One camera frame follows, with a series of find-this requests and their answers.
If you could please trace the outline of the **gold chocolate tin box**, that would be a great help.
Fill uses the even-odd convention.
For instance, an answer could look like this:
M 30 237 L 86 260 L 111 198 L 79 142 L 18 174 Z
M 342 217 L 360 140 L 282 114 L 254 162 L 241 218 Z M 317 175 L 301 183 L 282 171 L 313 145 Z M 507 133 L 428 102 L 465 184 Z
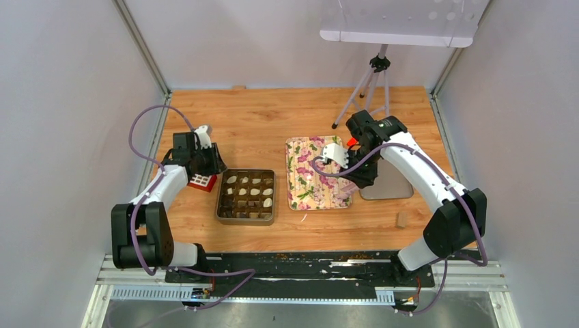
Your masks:
M 237 176 L 234 184 L 227 184 L 230 176 Z M 227 194 L 231 188 L 234 193 Z M 260 189 L 259 195 L 250 195 Z M 223 172 L 218 188 L 215 217 L 222 224 L 235 226 L 270 226 L 274 223 L 276 175 L 271 169 L 228 169 Z M 270 208 L 263 201 L 272 198 Z

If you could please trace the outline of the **floral patterned tray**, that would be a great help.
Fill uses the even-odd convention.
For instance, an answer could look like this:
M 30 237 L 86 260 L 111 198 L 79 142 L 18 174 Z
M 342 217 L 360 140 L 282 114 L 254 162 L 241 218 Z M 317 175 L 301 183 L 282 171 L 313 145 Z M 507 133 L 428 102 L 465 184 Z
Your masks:
M 292 210 L 330 210 L 348 208 L 352 198 L 341 195 L 347 180 L 321 176 L 311 162 L 324 146 L 342 144 L 337 135 L 291 137 L 285 141 L 287 199 Z

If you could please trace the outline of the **pink silicone tongs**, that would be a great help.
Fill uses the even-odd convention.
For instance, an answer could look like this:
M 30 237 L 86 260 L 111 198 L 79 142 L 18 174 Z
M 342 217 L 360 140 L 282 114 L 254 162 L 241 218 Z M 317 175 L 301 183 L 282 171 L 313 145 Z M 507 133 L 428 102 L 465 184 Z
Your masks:
M 346 200 L 353 193 L 356 193 L 358 190 L 359 190 L 359 188 L 354 182 L 349 182 L 344 187 L 340 188 L 339 193 L 337 194 L 336 198 L 338 200 Z

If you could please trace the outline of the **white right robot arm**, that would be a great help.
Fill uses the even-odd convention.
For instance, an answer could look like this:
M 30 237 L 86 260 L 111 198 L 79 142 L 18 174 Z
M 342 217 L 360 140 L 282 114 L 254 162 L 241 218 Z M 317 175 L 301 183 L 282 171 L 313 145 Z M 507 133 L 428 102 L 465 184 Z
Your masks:
M 358 149 L 347 152 L 348 166 L 341 170 L 345 178 L 360 189 L 371 187 L 381 176 L 378 163 L 386 161 L 419 192 L 432 212 L 422 236 L 400 250 L 390 266 L 396 284 L 409 284 L 417 269 L 448 258 L 471 243 L 479 247 L 477 264 L 488 263 L 482 244 L 488 199 L 482 190 L 467 189 L 444 173 L 394 116 L 375 120 L 367 111 L 360 111 L 346 126 Z

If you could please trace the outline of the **grey metal tin lid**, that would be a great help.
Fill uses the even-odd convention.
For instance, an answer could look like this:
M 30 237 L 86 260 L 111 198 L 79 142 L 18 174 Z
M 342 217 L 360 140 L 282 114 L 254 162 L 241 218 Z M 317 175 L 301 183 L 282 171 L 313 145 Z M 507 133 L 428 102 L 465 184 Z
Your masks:
M 414 189 L 392 163 L 381 159 L 374 184 L 361 189 L 360 195 L 364 200 L 407 199 L 414 195 Z

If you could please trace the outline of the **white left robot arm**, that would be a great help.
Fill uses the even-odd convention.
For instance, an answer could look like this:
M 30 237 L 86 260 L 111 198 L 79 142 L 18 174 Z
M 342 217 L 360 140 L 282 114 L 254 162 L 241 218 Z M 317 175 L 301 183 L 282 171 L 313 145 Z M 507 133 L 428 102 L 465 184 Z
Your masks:
M 129 203 L 111 210 L 113 263 L 118 269 L 183 267 L 192 282 L 202 282 L 209 264 L 202 246 L 173 239 L 167 211 L 195 176 L 215 176 L 227 169 L 207 126 L 173 135 L 151 183 Z

